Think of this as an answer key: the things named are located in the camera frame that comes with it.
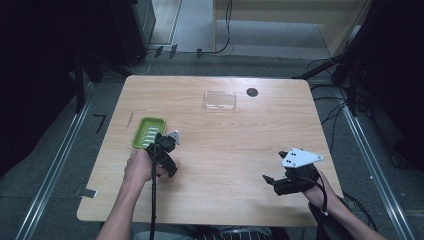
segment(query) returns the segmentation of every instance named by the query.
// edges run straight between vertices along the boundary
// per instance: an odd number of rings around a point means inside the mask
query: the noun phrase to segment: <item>black round object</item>
[[[256,90],[256,88],[249,88],[246,91],[247,95],[251,96],[251,97],[256,97],[258,96],[258,90]]]

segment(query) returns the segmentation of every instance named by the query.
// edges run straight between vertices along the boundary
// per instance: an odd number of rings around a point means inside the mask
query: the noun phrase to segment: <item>person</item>
[[[97,239],[131,239],[132,237],[140,237],[141,239],[148,239],[148,230],[142,232],[140,235],[131,232],[132,230],[132,219],[137,203],[137,199],[144,187],[144,185],[151,180],[152,174],[152,163],[148,153],[145,150],[138,150],[131,154],[125,167],[125,174],[121,187],[119,189],[118,196],[115,204],[100,230]],[[157,174],[166,174],[166,171],[160,167],[157,167]],[[327,193],[327,211],[333,216],[340,224],[346,228],[353,239],[385,239],[378,232],[371,229],[359,218],[357,218],[338,198],[334,190],[331,188],[328,180],[324,173],[319,171],[321,178],[319,181],[321,185],[324,185]],[[318,187],[314,187],[303,193],[304,196],[314,206],[321,208],[323,204],[323,193]],[[197,232],[199,229],[192,226],[187,226],[187,232]],[[247,239],[272,239],[270,231],[263,231],[263,228],[246,228],[249,231],[244,231],[243,228],[230,228],[225,229],[224,226],[210,227],[206,232],[200,234],[198,238],[193,234],[181,235],[172,233],[162,233],[157,228],[155,232],[155,239],[175,239],[175,240],[189,240],[189,239],[234,239],[231,233],[242,233],[248,236]]]

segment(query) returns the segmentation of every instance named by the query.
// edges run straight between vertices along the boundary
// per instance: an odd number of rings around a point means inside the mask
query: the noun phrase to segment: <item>human arm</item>
[[[319,171],[322,180],[318,183],[325,187],[327,193],[327,211],[336,219],[351,235],[353,239],[385,239],[378,232],[367,226],[359,218],[357,218],[338,198],[333,188],[330,186],[324,173]],[[305,197],[314,206],[321,208],[323,204],[323,193],[318,187],[314,187],[306,192],[303,192]]]
[[[137,199],[144,184],[152,178],[152,161],[145,150],[131,154],[125,175],[112,211],[100,230],[97,239],[131,238],[131,223]]]

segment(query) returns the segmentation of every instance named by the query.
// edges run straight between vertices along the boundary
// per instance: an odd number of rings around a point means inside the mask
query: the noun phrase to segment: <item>wooden table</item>
[[[233,0],[231,20],[317,24],[330,56],[346,46],[356,25],[362,24],[371,0]],[[225,20],[228,0],[213,0],[212,47],[216,21]]]
[[[259,94],[250,97],[248,88]],[[236,94],[236,111],[203,108],[207,91]],[[316,164],[341,194],[333,161],[306,81],[233,77],[130,76],[125,83],[91,173],[78,218],[105,221],[117,196],[132,138],[144,117],[178,129],[180,161],[157,186],[157,222],[221,225],[315,226],[302,194],[277,196],[262,178],[284,175],[278,152],[303,148],[324,156]],[[134,221],[149,222],[151,184],[138,200]]]

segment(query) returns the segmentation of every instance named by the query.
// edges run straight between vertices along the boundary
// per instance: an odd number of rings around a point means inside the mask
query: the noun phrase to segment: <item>forearm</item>
[[[353,239],[385,239],[357,218],[343,203],[334,201],[328,205],[329,214],[350,233]]]
[[[97,239],[130,239],[133,213],[143,186],[134,186],[130,182],[121,185],[112,211]]]

